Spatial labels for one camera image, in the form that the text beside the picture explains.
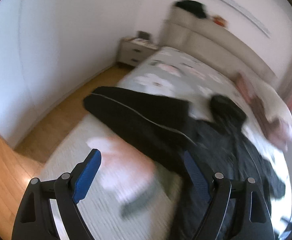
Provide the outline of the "beige upholstered headboard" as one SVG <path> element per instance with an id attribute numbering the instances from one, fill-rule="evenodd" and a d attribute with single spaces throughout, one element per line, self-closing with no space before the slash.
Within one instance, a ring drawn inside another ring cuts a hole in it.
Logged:
<path id="1" fill-rule="evenodd" d="M 185 52 L 231 80 L 239 72 L 258 76 L 270 85 L 277 80 L 263 59 L 227 29 L 179 7 L 171 7 L 159 44 Z"/>

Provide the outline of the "white nightstand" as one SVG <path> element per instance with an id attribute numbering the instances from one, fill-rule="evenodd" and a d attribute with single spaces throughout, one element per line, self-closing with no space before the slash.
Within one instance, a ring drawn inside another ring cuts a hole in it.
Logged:
<path id="1" fill-rule="evenodd" d="M 119 42 L 116 62 L 136 67 L 158 51 L 154 43 L 136 37 L 123 37 Z"/>

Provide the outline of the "black jacket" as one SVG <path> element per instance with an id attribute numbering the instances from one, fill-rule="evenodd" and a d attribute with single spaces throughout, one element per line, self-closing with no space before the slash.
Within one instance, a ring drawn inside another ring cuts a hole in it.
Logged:
<path id="1" fill-rule="evenodd" d="M 193 239 L 208 208 L 185 168 L 186 151 L 196 162 L 206 163 L 213 172 L 221 172 L 226 178 L 238 181 L 253 178 L 269 213 L 270 198 L 285 195 L 285 184 L 271 163 L 242 133 L 246 114 L 226 96 L 211 98 L 211 122 L 191 118 L 187 101 L 118 87 L 99 87 L 83 104 L 128 144 L 182 177 L 170 239 Z M 235 200 L 231 199 L 217 239 L 228 239 L 234 207 Z"/>

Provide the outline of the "floral bedspread bed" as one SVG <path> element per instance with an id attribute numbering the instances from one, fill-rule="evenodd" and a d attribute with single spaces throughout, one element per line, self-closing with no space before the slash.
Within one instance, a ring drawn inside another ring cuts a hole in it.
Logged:
<path id="1" fill-rule="evenodd" d="M 254 73 L 233 80 L 164 47 L 116 87 L 99 87 L 87 115 L 40 174 L 55 179 L 100 150 L 102 164 L 79 205 L 96 239 L 192 239 L 209 204 L 194 166 L 255 179 L 276 235 L 292 213 L 284 153 L 292 116 Z"/>

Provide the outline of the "white wardrobe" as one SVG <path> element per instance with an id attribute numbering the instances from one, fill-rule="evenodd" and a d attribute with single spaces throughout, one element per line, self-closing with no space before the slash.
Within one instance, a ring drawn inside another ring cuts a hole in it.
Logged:
<path id="1" fill-rule="evenodd" d="M 79 85 L 110 66 L 137 0 L 0 0 L 0 136 L 14 148 Z"/>

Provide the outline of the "orange item on headboard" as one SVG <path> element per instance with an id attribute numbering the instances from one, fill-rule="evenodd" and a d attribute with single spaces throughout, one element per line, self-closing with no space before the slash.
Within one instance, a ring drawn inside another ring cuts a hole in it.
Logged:
<path id="1" fill-rule="evenodd" d="M 214 15 L 212 17 L 212 20 L 213 20 L 214 23 L 216 23 L 219 26 L 222 26 L 224 28 L 227 27 L 228 22 L 224 18 L 222 18 L 221 16 Z"/>

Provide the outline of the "black garment on headboard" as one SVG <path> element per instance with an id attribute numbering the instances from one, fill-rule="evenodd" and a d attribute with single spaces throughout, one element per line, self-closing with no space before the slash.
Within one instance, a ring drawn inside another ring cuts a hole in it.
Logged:
<path id="1" fill-rule="evenodd" d="M 195 15 L 197 18 L 207 18 L 205 5 L 197 1 L 179 0 L 175 2 L 174 6 L 181 8 L 187 12 L 190 12 L 191 14 Z"/>

